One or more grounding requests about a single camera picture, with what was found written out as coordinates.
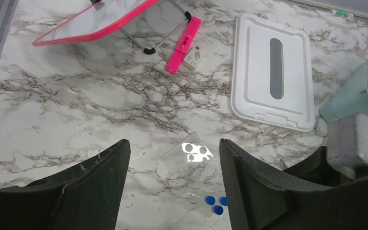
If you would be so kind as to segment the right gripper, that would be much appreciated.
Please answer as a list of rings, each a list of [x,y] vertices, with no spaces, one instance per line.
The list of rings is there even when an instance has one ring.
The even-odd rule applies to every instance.
[[[309,157],[285,169],[283,187],[361,187],[355,171],[346,166],[331,165],[327,160],[328,148],[319,147]]]

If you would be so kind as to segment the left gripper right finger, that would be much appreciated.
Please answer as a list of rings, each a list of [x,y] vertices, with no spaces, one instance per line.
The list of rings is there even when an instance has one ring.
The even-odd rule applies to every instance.
[[[234,230],[368,230],[368,176],[361,187],[283,187],[283,170],[229,139],[219,156]]]

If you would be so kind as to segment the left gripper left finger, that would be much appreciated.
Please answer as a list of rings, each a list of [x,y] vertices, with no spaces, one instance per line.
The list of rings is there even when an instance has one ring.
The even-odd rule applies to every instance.
[[[131,147],[99,154],[26,186],[0,189],[0,230],[113,230]]]

